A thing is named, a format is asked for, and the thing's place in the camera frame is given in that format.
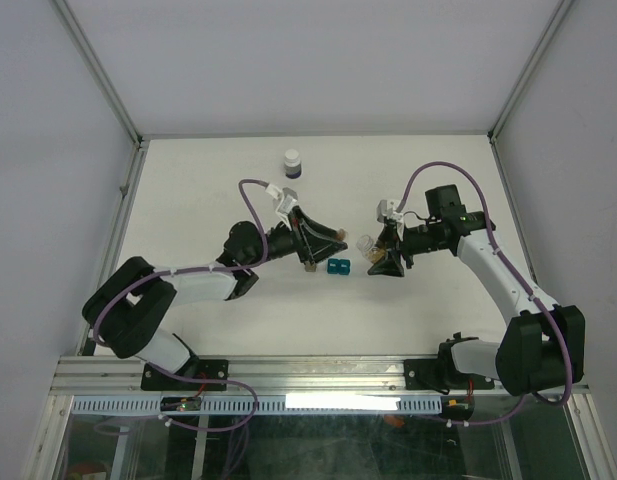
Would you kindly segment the left aluminium frame post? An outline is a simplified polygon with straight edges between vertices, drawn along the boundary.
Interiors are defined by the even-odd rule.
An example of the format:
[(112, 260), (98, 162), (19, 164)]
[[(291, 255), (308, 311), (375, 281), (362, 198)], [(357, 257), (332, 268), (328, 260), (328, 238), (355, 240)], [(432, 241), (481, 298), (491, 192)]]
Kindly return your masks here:
[(65, 0), (50, 0), (49, 3), (123, 131), (133, 145), (140, 146), (143, 140), (142, 134), (132, 120), (71, 5)]

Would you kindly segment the amber pill bottle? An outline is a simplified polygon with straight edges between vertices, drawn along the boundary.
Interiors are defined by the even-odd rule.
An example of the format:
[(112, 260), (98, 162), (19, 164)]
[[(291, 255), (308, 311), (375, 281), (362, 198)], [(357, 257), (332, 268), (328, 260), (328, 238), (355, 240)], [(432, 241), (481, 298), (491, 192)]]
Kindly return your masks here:
[(385, 250), (379, 247), (376, 240), (370, 235), (361, 236), (356, 242), (356, 247), (371, 264), (376, 264), (385, 257)]

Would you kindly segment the aluminium frame post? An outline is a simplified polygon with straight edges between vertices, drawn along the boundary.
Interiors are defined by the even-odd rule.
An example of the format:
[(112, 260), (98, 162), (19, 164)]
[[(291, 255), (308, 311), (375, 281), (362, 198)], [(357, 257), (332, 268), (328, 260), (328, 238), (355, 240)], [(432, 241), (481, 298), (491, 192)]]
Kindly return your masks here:
[(142, 134), (132, 120), (71, 5), (65, 0), (50, 0), (49, 3), (123, 131), (133, 145), (140, 146), (143, 140)]
[(492, 127), (488, 131), (488, 139), (491, 143), (496, 142), (503, 131), (511, 115), (517, 108), (524, 92), (529, 87), (533, 76), (539, 69), (541, 62), (557, 37), (562, 25), (566, 21), (571, 10), (577, 5), (575, 0), (560, 0), (543, 27), (538, 40), (533, 46), (531, 53), (525, 61), (519, 76), (517, 77), (509, 95), (496, 117)]

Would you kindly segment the white cap dark bottle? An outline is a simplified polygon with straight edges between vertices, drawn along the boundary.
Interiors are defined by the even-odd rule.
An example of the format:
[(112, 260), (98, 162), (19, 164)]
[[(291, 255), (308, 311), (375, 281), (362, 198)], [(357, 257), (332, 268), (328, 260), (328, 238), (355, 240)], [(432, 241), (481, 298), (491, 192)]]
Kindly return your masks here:
[(297, 179), (302, 175), (301, 157), (296, 149), (288, 149), (284, 153), (284, 174), (289, 179)]

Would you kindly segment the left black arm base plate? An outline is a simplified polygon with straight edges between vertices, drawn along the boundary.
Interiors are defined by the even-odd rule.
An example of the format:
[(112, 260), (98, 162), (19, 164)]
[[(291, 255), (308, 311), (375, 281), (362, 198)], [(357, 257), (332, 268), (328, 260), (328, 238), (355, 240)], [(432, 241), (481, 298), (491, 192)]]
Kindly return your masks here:
[(229, 361), (196, 357), (188, 360), (179, 370), (169, 372), (151, 363), (144, 366), (140, 389), (148, 392), (203, 392), (225, 391)]

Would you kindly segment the teal pill box compartments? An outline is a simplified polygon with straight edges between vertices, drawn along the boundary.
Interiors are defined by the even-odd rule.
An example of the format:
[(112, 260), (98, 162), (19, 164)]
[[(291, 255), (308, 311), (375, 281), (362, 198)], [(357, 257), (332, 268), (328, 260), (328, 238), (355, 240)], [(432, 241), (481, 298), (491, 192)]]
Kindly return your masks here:
[(351, 272), (351, 261), (349, 259), (329, 258), (326, 271), (329, 275), (348, 276)]

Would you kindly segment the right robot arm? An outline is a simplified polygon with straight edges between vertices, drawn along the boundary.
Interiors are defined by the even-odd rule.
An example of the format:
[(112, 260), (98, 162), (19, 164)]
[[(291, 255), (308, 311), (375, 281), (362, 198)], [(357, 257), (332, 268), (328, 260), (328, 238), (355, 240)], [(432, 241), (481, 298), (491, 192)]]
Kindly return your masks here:
[(415, 379), (440, 393), (480, 376), (497, 380), (512, 396), (573, 386), (584, 376), (585, 318), (574, 305), (562, 306), (502, 259), (495, 227), (484, 212), (467, 211), (454, 185), (426, 191), (429, 217), (408, 227), (394, 200), (382, 200), (377, 219), (379, 259), (369, 275), (402, 277), (414, 258), (447, 250), (481, 282), (506, 324), (500, 342), (459, 333), (442, 342), (436, 359), (414, 370)]

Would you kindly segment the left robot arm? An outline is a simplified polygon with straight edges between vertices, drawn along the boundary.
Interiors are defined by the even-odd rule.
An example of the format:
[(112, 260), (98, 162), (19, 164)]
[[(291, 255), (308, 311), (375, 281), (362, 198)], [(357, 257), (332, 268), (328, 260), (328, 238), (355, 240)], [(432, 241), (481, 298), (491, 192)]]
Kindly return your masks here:
[(268, 231), (251, 221), (234, 224), (217, 259), (200, 267), (157, 271), (141, 256), (126, 260), (85, 302), (82, 316), (95, 339), (120, 359), (136, 357), (176, 388), (210, 374), (177, 335), (162, 329), (178, 303), (231, 301), (245, 296), (259, 277), (256, 266), (296, 256), (308, 271), (347, 249), (346, 233), (293, 207)]

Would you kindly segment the right aluminium frame post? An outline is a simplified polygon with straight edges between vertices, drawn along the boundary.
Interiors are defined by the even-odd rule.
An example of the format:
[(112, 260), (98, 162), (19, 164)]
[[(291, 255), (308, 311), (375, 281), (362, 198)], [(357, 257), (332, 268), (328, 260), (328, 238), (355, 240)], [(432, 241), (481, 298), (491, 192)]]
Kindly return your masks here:
[(488, 131), (488, 139), (491, 143), (496, 142), (503, 131), (511, 115), (517, 108), (524, 92), (529, 87), (533, 76), (539, 69), (541, 62), (557, 37), (562, 25), (566, 21), (571, 10), (577, 5), (575, 0), (560, 0), (543, 27), (538, 40), (533, 46), (531, 53), (525, 61), (519, 76), (517, 77), (509, 95), (496, 117), (492, 127)]

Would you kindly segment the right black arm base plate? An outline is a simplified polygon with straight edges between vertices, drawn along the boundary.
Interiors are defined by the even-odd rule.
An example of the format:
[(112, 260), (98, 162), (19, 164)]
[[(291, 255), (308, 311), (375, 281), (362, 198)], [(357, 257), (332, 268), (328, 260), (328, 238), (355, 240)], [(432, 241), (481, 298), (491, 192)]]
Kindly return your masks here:
[(411, 358), (403, 361), (407, 390), (433, 390), (447, 395), (451, 390), (493, 390), (494, 382), (476, 374), (453, 370), (437, 358)]

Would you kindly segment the aluminium front rail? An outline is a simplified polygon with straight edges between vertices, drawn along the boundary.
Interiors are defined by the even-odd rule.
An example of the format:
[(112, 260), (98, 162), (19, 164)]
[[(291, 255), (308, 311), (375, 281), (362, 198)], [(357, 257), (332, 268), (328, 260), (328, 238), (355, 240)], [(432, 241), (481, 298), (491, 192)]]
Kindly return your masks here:
[[(415, 368), (433, 361), (423, 356), (204, 356), (210, 379), (242, 382), (260, 395), (346, 392), (430, 394), (415, 378)], [(55, 395), (193, 393), (196, 384), (157, 373), (136, 359), (114, 356), (63, 357), (50, 392)]]

